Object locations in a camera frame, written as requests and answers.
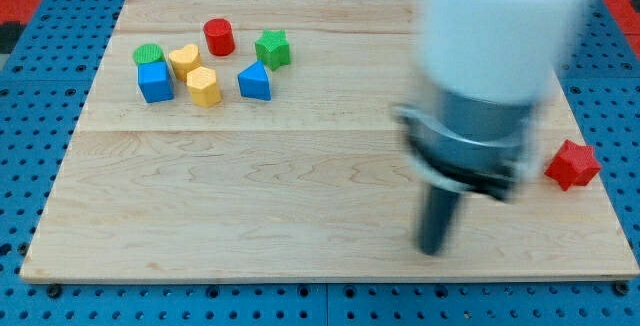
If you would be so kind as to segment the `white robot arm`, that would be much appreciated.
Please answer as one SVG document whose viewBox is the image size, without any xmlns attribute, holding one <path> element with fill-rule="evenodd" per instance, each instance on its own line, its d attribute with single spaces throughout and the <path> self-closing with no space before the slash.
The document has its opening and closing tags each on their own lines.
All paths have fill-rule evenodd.
<svg viewBox="0 0 640 326">
<path fill-rule="evenodd" d="M 417 243 L 441 251 L 462 197 L 499 201 L 537 167 L 533 126 L 583 0 L 421 0 L 408 101 L 395 107 L 426 189 Z"/>
</svg>

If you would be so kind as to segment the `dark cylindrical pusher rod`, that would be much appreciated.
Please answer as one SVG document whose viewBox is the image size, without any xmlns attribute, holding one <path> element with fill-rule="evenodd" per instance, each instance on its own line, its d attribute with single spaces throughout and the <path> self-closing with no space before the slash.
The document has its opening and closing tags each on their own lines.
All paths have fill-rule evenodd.
<svg viewBox="0 0 640 326">
<path fill-rule="evenodd" d="M 458 192 L 426 185 L 416 235 L 423 253 L 433 256 L 441 252 L 461 196 Z"/>
</svg>

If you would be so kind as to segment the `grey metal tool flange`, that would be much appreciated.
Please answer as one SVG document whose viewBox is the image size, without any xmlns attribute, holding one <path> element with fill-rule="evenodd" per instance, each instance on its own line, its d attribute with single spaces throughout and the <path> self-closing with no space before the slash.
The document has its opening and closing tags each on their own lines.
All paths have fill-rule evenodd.
<svg viewBox="0 0 640 326">
<path fill-rule="evenodd" d="M 507 200 L 521 179 L 535 103 L 493 102 L 440 87 L 393 107 L 405 147 L 431 186 Z"/>
</svg>

